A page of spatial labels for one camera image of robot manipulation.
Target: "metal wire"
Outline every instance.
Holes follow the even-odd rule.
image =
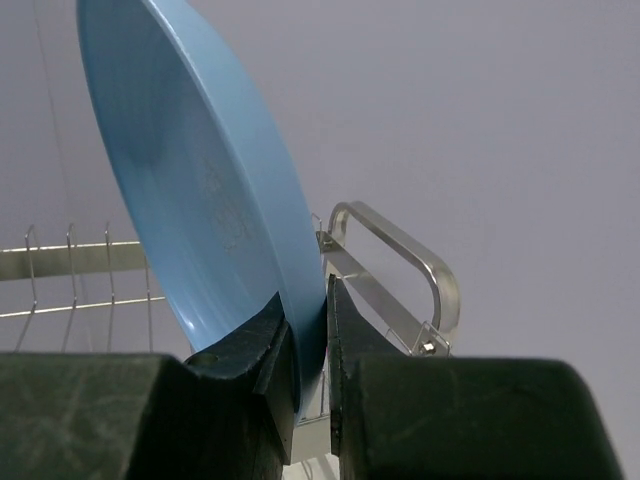
[[[111,302],[109,307],[109,332],[107,333],[107,353],[111,353],[111,342],[113,339],[113,309],[115,303]]]
[[[24,244],[27,249],[27,258],[29,259],[29,273],[31,275],[31,293],[33,295],[33,303],[31,305],[31,311],[27,316],[27,319],[24,322],[22,330],[20,331],[20,336],[18,337],[18,341],[16,342],[16,348],[14,351],[19,352],[20,347],[22,347],[22,342],[24,341],[24,337],[27,335],[27,330],[29,330],[29,326],[31,325],[31,320],[33,320],[33,315],[36,312],[36,308],[38,307],[38,293],[36,291],[36,277],[33,271],[33,256],[31,255],[31,242],[29,238],[33,236],[33,239],[36,244],[36,248],[40,248],[40,242],[38,241],[38,235],[36,234],[35,225],[31,225],[27,230],[27,233],[24,236]]]
[[[325,365],[322,367],[322,376],[320,377],[320,381],[322,382],[320,385],[320,416],[324,414],[324,396],[325,396],[325,387],[327,384],[327,362],[325,359]]]
[[[76,288],[76,271],[73,267],[73,248],[71,247],[71,239],[73,238],[73,246],[78,246],[78,239],[76,238],[75,227],[72,224],[67,229],[67,251],[69,252],[69,271],[71,272],[71,287],[73,288],[73,303],[71,304],[71,313],[69,314],[69,320],[67,321],[67,328],[64,332],[64,339],[62,340],[61,351],[64,353],[67,351],[67,345],[69,343],[69,335],[71,334],[71,325],[73,324],[73,317],[76,313],[76,306],[78,305],[78,290]]]
[[[166,300],[165,297],[151,297],[152,302],[157,302],[159,300]],[[146,303],[149,300],[147,298],[132,298],[130,300],[116,300],[115,302],[100,302],[100,303],[89,303],[86,305],[76,305],[76,310],[85,310],[90,308],[101,308],[108,307],[109,305],[120,306],[120,305],[133,305],[135,303]],[[39,308],[35,312],[32,310],[23,310],[21,312],[10,312],[0,314],[0,319],[2,318],[15,318],[15,317],[24,317],[29,315],[30,313],[41,314],[41,313],[60,313],[60,312],[70,312],[73,310],[73,305],[66,305],[64,307],[51,307],[51,308]]]
[[[116,301],[116,291],[113,286],[113,269],[111,268],[111,240],[109,238],[109,222],[104,227],[104,241],[107,247],[107,265],[109,268],[109,283],[111,284],[111,303]]]
[[[311,214],[311,223],[313,224],[313,221],[316,221],[316,223],[318,224],[318,230],[316,230],[316,235],[318,236],[318,248],[320,248],[320,253],[322,253],[322,242],[323,242],[323,236],[324,236],[324,231],[322,230],[322,219],[316,215],[315,213]]]
[[[144,256],[144,277],[147,282],[147,313],[149,318],[149,351],[153,352],[153,320],[151,318],[151,285],[149,282],[149,262]]]

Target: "metal dish rack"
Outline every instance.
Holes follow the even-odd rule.
[[[344,202],[336,205],[327,230],[323,229],[322,221],[317,216],[313,217],[318,224],[316,234],[327,278],[335,274],[344,279],[347,285],[357,292],[385,322],[386,331],[382,333],[386,338],[406,354],[449,356],[458,325],[460,297],[455,277],[445,262],[363,202]],[[418,320],[345,248],[350,218],[358,221],[426,277],[433,295],[434,313],[431,319]],[[3,350],[14,352],[33,350],[25,345],[25,338],[34,328],[34,320],[45,315],[61,314],[65,315],[65,321],[58,322],[63,330],[61,342],[58,341],[55,348],[38,348],[37,350],[69,353],[72,329],[80,323],[76,318],[78,313],[101,311],[108,312],[102,317],[106,318],[108,323],[106,347],[95,349],[89,342],[89,348],[86,351],[117,352],[118,349],[113,348],[115,312],[126,306],[139,305],[145,306],[147,310],[148,347],[142,350],[165,352],[154,342],[157,333],[154,330],[159,320],[152,312],[155,305],[166,306],[166,299],[159,289],[156,292],[153,273],[139,242],[114,241],[107,224],[102,241],[78,244],[75,238],[75,227],[72,224],[67,230],[65,242],[61,245],[41,245],[33,225],[24,235],[24,244],[23,248],[0,250],[0,282],[3,285],[7,285],[5,282],[29,282],[27,288],[30,291],[27,295],[31,297],[30,306],[25,309],[8,312],[0,310],[0,322],[3,324],[15,322],[19,326],[13,345],[7,347],[5,344]],[[130,271],[144,271],[146,294],[121,298],[117,294],[122,291],[117,288],[117,275],[120,272]],[[108,287],[103,293],[103,299],[95,302],[81,300],[80,292],[84,277],[95,274],[108,278]],[[42,304],[39,299],[38,282],[48,277],[56,277],[60,281],[68,282],[67,288],[71,290],[68,292],[70,299],[68,304],[54,306]],[[24,299],[24,291],[19,296]],[[329,451],[329,428],[321,422],[329,415],[326,400],[327,377],[324,373],[318,393],[317,401],[310,408],[307,418],[296,429],[294,461]],[[309,441],[310,438],[318,435],[326,436],[326,449],[321,448],[318,451],[318,448],[312,445],[312,443],[318,445],[318,442]]]

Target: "metal handle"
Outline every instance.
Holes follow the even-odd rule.
[[[367,230],[417,268],[426,277],[429,286],[431,287],[434,305],[433,318],[431,319],[431,322],[429,324],[419,322],[403,308],[404,311],[402,312],[402,317],[411,317],[415,322],[418,322],[417,327],[419,328],[419,331],[417,335],[414,336],[416,325],[398,325],[396,327],[390,325],[394,330],[394,333],[398,335],[403,343],[410,346],[409,350],[412,351],[422,345],[420,337],[423,332],[431,333],[432,335],[437,334],[441,336],[448,345],[450,345],[460,317],[460,292],[458,289],[458,283],[451,272],[451,269],[449,269],[447,264],[431,250],[426,248],[382,215],[378,214],[367,204],[359,201],[351,203],[342,202],[336,205],[333,209],[331,219],[329,221],[329,238],[326,240],[328,243],[336,242],[344,251],[343,247],[345,245],[349,217],[355,218]],[[331,251],[331,245],[325,245],[323,250],[326,252]],[[347,280],[352,284],[355,282],[356,285],[354,286],[356,287],[356,290],[358,290],[362,295],[362,291],[360,291],[361,289],[359,289],[357,285],[359,283],[358,279],[352,277],[347,278]],[[386,317],[387,318],[383,316],[385,321],[388,323],[390,321],[394,321],[393,317],[389,317],[388,315],[386,315]]]

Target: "wire rack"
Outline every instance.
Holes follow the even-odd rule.
[[[417,320],[346,250],[349,218],[426,277],[433,294],[431,319]],[[343,278],[383,320],[382,333],[392,343],[408,355],[450,355],[459,294],[453,274],[438,256],[362,202],[338,204],[326,231],[319,217],[313,219],[327,278]],[[18,303],[26,307],[11,307]],[[30,226],[24,247],[0,250],[2,305],[10,310],[0,310],[0,350],[143,351],[181,359],[193,353],[142,246],[116,241],[109,224],[99,242],[85,244],[78,244],[71,224],[60,245],[41,245],[36,227]],[[301,426],[329,415],[327,387],[323,371],[316,400]]]

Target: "dish rack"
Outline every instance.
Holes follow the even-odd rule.
[[[350,218],[359,222],[369,233],[384,242],[424,275],[433,295],[432,318],[418,320],[354,258],[352,252],[346,249],[347,225],[350,223]],[[316,236],[326,277],[334,274],[342,278],[347,286],[368,304],[384,322],[381,333],[391,343],[407,355],[449,356],[451,354],[451,345],[460,314],[460,297],[455,277],[442,259],[363,202],[337,204],[326,230],[323,229],[322,220],[318,216],[313,215],[313,221],[316,224]],[[144,280],[138,278],[143,283],[141,295],[121,296],[124,289],[119,288],[118,278],[125,272],[143,273]],[[90,301],[85,287],[90,279],[97,280],[96,276],[101,277],[104,291],[99,301]],[[53,278],[57,279],[57,288],[60,282],[66,283],[66,296],[69,298],[67,304],[50,306],[41,301],[43,290],[40,282]],[[7,327],[12,323],[14,327],[8,334],[6,332],[0,334],[0,337],[5,338],[5,342],[0,345],[0,350],[58,351],[60,353],[83,351],[116,353],[137,350],[138,352],[169,352],[182,359],[193,352],[193,349],[189,348],[186,337],[178,333],[181,332],[178,323],[167,306],[165,296],[157,287],[142,246],[138,241],[117,241],[113,238],[108,224],[105,227],[103,239],[96,243],[84,244],[77,243],[75,226],[71,224],[64,242],[60,245],[41,245],[36,227],[30,226],[24,235],[23,248],[0,250],[0,282],[2,282],[0,290],[5,285],[17,283],[21,293],[16,296],[24,299],[24,288],[26,288],[28,289],[26,295],[30,297],[30,303],[26,308],[0,310],[0,326]],[[142,311],[146,311],[147,318],[144,322],[146,325],[143,329],[138,328],[138,336],[146,335],[147,341],[144,346],[138,342],[133,350],[131,346],[122,349],[114,342],[116,317],[118,312],[127,308],[129,312],[133,312],[132,307],[135,307],[136,320],[140,320]],[[98,348],[95,342],[91,341],[90,332],[85,348],[82,347],[82,342],[71,340],[73,332],[82,330],[81,313],[89,314],[90,312],[96,312],[89,317],[93,317],[93,320],[98,318],[98,323],[102,324],[103,336],[106,322],[106,344]],[[51,338],[51,343],[45,346],[30,346],[26,340],[34,329],[43,328],[47,322],[38,322],[38,320],[46,317],[56,317],[55,335],[40,333],[41,337]],[[160,325],[173,325],[170,335],[172,342],[181,342],[182,349],[166,348],[166,344],[158,344]],[[329,451],[329,427],[323,422],[329,416],[328,385],[324,371],[318,390],[316,401],[310,407],[307,417],[296,429],[294,461],[305,460]],[[319,436],[324,441],[317,441]]]

